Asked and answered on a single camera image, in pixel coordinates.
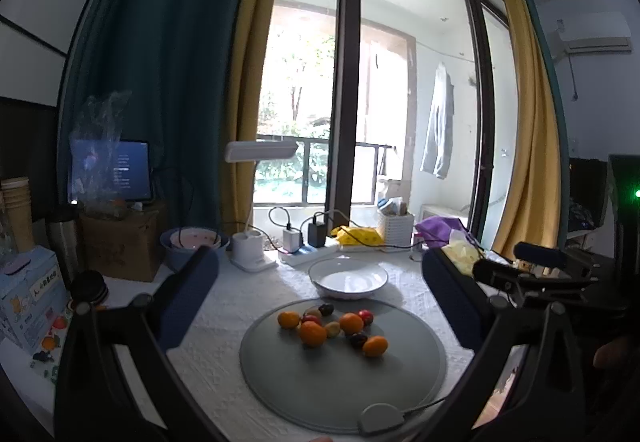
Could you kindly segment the red cherry tomato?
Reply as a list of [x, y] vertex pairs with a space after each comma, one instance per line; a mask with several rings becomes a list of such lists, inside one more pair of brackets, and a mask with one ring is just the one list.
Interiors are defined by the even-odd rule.
[[318, 316], [312, 315], [312, 314], [306, 314], [302, 317], [302, 319], [300, 320], [300, 322], [302, 324], [305, 323], [311, 323], [311, 324], [316, 324], [321, 326], [322, 325], [322, 321], [320, 320], [320, 318], [318, 318]]
[[360, 318], [363, 328], [367, 328], [373, 324], [374, 315], [370, 311], [360, 310], [357, 312], [357, 316]]

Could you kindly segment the yellowish small fruit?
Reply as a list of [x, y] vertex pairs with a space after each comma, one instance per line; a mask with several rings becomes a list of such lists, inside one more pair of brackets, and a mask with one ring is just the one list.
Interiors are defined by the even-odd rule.
[[324, 329], [326, 330], [326, 336], [328, 336], [329, 338], [337, 337], [342, 331], [339, 322], [329, 322], [328, 324], [324, 325]]

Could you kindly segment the dark cherry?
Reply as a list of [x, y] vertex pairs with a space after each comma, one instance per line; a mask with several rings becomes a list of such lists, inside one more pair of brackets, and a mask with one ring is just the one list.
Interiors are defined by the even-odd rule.
[[318, 310], [321, 313], [321, 315], [324, 318], [326, 318], [327, 316], [330, 316], [333, 314], [334, 306], [332, 306], [331, 303], [322, 303], [321, 306], [318, 306]]
[[361, 351], [363, 346], [368, 341], [368, 336], [363, 332], [356, 332], [356, 334], [349, 334], [346, 336], [349, 347], [356, 351]]

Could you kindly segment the small orange mandarin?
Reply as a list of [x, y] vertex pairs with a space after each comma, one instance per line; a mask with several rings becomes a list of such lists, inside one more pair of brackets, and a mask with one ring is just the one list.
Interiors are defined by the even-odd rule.
[[296, 329], [300, 323], [300, 315], [295, 311], [283, 311], [278, 315], [277, 321], [283, 329]]

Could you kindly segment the large orange with stem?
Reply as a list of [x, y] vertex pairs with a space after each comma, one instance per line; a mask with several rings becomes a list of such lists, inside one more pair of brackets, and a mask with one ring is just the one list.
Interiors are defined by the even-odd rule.
[[326, 329], [315, 322], [306, 321], [300, 324], [298, 330], [300, 341], [307, 347], [318, 348], [328, 339]]

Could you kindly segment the brownish small fruit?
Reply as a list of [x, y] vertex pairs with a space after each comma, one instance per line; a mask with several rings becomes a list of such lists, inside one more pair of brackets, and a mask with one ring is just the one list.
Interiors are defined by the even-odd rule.
[[304, 312], [304, 315], [305, 316], [313, 316], [314, 318], [318, 318], [318, 320], [322, 319], [322, 314], [321, 314], [320, 310], [317, 309], [317, 308], [307, 309]]

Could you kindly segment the yellow curtain right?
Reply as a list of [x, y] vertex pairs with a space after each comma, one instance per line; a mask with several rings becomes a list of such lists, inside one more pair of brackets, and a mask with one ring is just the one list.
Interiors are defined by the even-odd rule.
[[503, 2], [518, 88], [518, 130], [494, 249], [514, 258], [514, 247], [521, 242], [556, 245], [561, 223], [561, 154], [549, 74], [528, 3]]

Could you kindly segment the yellow curtain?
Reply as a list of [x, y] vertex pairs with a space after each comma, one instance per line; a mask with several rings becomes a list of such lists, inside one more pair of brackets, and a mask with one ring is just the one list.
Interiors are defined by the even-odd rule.
[[494, 249], [514, 258], [514, 247], [521, 242], [556, 245], [561, 223], [561, 154], [549, 74], [528, 3], [503, 2], [518, 88], [518, 130]]
[[[224, 137], [229, 142], [257, 138], [262, 69], [274, 0], [240, 0], [235, 21]], [[234, 162], [221, 168], [222, 230], [233, 235], [250, 220], [256, 164]]]

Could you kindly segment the tissue pack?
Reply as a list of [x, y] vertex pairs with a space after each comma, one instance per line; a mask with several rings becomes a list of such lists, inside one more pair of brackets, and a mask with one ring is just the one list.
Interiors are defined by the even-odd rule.
[[482, 251], [468, 240], [464, 231], [452, 230], [448, 244], [442, 247], [451, 263], [466, 276], [472, 276], [474, 264], [482, 258]]

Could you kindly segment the purple cloth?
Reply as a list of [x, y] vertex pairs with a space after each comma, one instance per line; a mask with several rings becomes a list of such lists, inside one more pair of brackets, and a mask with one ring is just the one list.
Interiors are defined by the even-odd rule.
[[442, 248], [454, 240], [469, 240], [470, 232], [460, 219], [453, 217], [431, 216], [417, 223], [414, 228], [428, 248]]

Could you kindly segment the blue printed carton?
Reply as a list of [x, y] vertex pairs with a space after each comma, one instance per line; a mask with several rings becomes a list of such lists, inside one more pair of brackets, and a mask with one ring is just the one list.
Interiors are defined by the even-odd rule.
[[53, 251], [35, 246], [1, 270], [1, 335], [28, 354], [41, 349], [67, 292]]

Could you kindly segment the cardboard box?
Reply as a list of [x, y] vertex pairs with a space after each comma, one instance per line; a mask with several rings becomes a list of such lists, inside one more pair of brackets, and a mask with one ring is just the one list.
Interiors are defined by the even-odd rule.
[[164, 260], [160, 236], [167, 210], [158, 202], [122, 220], [80, 216], [80, 241], [88, 268], [104, 276], [151, 283]]

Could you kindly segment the white perforated basket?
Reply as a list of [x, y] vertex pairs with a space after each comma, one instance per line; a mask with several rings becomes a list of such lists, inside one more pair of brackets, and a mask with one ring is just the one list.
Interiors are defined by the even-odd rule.
[[388, 216], [378, 212], [376, 218], [378, 219], [376, 230], [383, 240], [382, 249], [384, 251], [411, 249], [414, 230], [413, 214], [407, 212], [401, 216], [397, 214]]

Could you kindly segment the hanging white shirt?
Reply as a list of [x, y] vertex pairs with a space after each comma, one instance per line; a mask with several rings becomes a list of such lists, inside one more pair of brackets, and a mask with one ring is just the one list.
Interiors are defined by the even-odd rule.
[[444, 63], [439, 63], [434, 79], [430, 116], [421, 170], [445, 180], [454, 146], [454, 85]]

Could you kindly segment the blue bowl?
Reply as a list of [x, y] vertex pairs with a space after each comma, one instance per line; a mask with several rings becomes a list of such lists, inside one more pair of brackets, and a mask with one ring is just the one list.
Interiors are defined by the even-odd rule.
[[[160, 244], [165, 249], [164, 263], [165, 263], [165, 266], [167, 266], [168, 269], [170, 269], [172, 272], [179, 272], [184, 267], [186, 262], [188, 262], [191, 259], [191, 257], [196, 253], [196, 250], [180, 249], [171, 245], [169, 236], [171, 236], [171, 234], [173, 232], [176, 232], [177, 230], [178, 228], [172, 228], [171, 230], [167, 230], [163, 232], [163, 234], [160, 236]], [[209, 248], [209, 249], [212, 249], [213, 251], [215, 251], [219, 258], [224, 258], [227, 248], [230, 245], [230, 238], [227, 235], [224, 235], [224, 233], [221, 233], [221, 232], [217, 232], [217, 233], [221, 236], [221, 245], [217, 249], [212, 249], [212, 248]]]

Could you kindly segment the white textured tablecloth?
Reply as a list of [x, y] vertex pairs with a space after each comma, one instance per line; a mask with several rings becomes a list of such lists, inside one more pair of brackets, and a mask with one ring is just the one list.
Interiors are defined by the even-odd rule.
[[[182, 343], [219, 276], [219, 260], [201, 248], [156, 292], [126, 306], [81, 302], [70, 322], [54, 390], [58, 441], [219, 441], [224, 436], [195, 401], [167, 353]], [[311, 429], [394, 430], [420, 410], [475, 422], [504, 365], [471, 365], [442, 399], [427, 371], [442, 359], [427, 324], [372, 301], [373, 321], [344, 303], [328, 316], [296, 301], [262, 314], [247, 329], [239, 363], [248, 388], [270, 410]]]

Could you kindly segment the pink inner bowl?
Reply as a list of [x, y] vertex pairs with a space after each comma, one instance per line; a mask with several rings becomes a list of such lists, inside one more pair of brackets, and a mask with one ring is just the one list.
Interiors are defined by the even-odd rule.
[[171, 245], [187, 250], [201, 247], [217, 249], [221, 245], [221, 236], [208, 228], [178, 228], [169, 236]]

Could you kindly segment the white plate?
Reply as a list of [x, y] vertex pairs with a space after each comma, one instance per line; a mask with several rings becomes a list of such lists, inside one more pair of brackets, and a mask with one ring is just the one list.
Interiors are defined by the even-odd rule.
[[323, 295], [342, 300], [367, 298], [388, 283], [381, 263], [350, 257], [320, 260], [309, 268], [308, 276]]

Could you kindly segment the round grey-green mat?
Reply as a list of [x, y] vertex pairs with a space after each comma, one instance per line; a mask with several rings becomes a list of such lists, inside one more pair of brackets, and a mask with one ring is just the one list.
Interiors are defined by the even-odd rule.
[[439, 394], [447, 359], [436, 332], [414, 314], [378, 300], [333, 300], [334, 318], [367, 309], [374, 315], [368, 336], [390, 343], [378, 358], [357, 352], [343, 335], [308, 348], [277, 316], [302, 312], [318, 299], [279, 306], [247, 329], [240, 347], [243, 377], [254, 396], [299, 427], [333, 434], [356, 434], [358, 417], [369, 405], [400, 410], [426, 404]]

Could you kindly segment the white desk lamp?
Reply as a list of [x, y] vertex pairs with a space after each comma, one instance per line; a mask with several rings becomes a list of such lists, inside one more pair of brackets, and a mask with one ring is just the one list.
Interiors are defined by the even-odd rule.
[[255, 173], [261, 162], [270, 160], [291, 159], [297, 150], [297, 143], [292, 140], [233, 141], [224, 150], [227, 164], [251, 164], [250, 182], [248, 182], [248, 207], [246, 218], [239, 222], [244, 225], [241, 232], [231, 236], [230, 261], [247, 273], [258, 273], [273, 268], [276, 262], [267, 258], [264, 253], [266, 234], [253, 225], [253, 196]]

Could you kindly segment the white power strip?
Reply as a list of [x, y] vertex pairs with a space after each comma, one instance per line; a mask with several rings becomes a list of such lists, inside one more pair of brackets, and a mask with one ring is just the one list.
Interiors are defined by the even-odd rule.
[[332, 256], [340, 250], [340, 244], [332, 238], [326, 240], [326, 244], [322, 247], [313, 247], [305, 245], [300, 247], [294, 254], [279, 254], [279, 260], [288, 266], [301, 266], [305, 263], [311, 263], [320, 259]]

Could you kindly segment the black charger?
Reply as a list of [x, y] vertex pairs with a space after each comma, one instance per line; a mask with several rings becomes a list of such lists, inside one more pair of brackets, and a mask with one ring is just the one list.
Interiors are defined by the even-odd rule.
[[313, 217], [308, 224], [307, 243], [314, 248], [326, 246], [326, 222], [317, 217]]

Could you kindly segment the monitor screen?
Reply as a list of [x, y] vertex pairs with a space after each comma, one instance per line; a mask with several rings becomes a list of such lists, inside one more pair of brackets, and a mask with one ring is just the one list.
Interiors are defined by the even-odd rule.
[[146, 141], [70, 141], [68, 198], [115, 197], [143, 202], [153, 197], [150, 147]]

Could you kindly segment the stacked paper cups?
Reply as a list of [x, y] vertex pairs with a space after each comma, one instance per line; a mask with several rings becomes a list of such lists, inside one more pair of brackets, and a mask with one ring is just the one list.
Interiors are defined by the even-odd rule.
[[29, 180], [27, 178], [3, 180], [1, 191], [17, 249], [21, 254], [29, 252], [35, 247]]

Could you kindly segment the white charger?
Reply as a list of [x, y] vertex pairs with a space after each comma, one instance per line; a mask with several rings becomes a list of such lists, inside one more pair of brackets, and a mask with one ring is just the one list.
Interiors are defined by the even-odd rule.
[[288, 254], [295, 254], [302, 246], [300, 232], [297, 228], [285, 228], [282, 232], [283, 250]]

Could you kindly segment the air conditioner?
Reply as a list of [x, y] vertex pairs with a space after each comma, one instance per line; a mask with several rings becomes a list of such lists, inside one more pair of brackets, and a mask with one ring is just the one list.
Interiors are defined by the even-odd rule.
[[564, 16], [547, 34], [553, 56], [630, 53], [631, 30], [620, 12]]

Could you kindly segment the teal curtain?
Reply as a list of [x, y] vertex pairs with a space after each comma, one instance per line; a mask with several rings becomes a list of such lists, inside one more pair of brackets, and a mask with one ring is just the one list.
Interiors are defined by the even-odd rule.
[[127, 95], [122, 136], [149, 144], [171, 226], [221, 225], [222, 152], [240, 0], [89, 0], [61, 86], [58, 187], [87, 98]]

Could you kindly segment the yellow curtain left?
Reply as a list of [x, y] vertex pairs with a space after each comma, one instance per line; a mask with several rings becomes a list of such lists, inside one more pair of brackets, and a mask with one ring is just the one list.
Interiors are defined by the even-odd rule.
[[[274, 0], [240, 0], [235, 21], [224, 137], [229, 142], [257, 138], [262, 69]], [[221, 168], [222, 230], [233, 235], [250, 220], [256, 164], [234, 162]]]

